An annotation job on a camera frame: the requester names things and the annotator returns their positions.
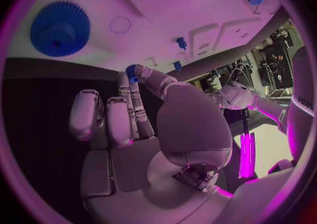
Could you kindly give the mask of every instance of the glowing pink strip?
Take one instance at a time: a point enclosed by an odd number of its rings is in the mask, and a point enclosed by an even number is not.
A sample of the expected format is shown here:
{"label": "glowing pink strip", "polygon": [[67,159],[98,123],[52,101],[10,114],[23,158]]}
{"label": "glowing pink strip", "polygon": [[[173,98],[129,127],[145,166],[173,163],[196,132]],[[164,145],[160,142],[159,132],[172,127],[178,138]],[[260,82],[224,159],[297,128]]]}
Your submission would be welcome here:
{"label": "glowing pink strip", "polygon": [[254,177],[255,168],[255,138],[254,133],[241,134],[241,157],[240,157],[240,171],[239,178]]}

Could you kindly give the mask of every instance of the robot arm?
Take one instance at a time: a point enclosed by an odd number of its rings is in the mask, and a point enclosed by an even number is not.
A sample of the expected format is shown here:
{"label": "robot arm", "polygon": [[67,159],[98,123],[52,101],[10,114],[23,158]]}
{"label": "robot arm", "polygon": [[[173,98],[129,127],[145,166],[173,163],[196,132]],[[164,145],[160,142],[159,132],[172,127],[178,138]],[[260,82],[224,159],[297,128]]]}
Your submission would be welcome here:
{"label": "robot arm", "polygon": [[276,121],[278,129],[286,134],[288,108],[262,97],[258,92],[238,82],[232,82],[225,85],[218,93],[212,95],[212,97],[221,108],[237,110],[248,107],[253,110],[258,110]]}

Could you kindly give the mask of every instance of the white surface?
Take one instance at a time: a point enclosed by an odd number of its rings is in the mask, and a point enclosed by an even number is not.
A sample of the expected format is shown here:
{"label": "white surface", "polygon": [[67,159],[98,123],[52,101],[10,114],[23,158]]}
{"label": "white surface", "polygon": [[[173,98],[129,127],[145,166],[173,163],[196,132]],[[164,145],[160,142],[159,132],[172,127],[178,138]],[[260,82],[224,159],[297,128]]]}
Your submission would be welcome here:
{"label": "white surface", "polygon": [[[251,132],[255,133],[255,172],[259,178],[267,176],[268,170],[278,161],[293,159],[286,135],[281,133],[276,126],[261,125]],[[240,136],[236,136],[235,141],[241,146]]]}
{"label": "white surface", "polygon": [[[49,58],[32,46],[29,31],[41,8],[55,1],[37,0],[26,13],[12,40],[10,57],[55,59],[118,71],[132,63],[149,67],[157,63],[157,70],[168,72],[174,70],[175,61],[186,65],[247,43],[273,16],[266,10],[254,14],[256,7],[246,0],[67,0],[87,13],[90,39],[74,55]],[[279,7],[277,0],[269,2],[269,8]],[[188,44],[185,52],[175,43],[181,36]],[[207,41],[208,47],[198,52],[197,47]]]}

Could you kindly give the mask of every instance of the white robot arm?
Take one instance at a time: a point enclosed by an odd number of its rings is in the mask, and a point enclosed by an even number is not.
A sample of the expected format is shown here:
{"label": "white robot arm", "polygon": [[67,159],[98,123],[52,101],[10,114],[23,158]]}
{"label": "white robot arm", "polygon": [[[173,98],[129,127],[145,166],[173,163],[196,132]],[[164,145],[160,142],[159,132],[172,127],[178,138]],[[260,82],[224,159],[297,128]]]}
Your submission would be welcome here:
{"label": "white robot arm", "polygon": [[267,117],[276,121],[278,129],[286,134],[288,108],[261,96],[238,82],[225,85],[219,92],[212,95],[220,108],[258,110]]}

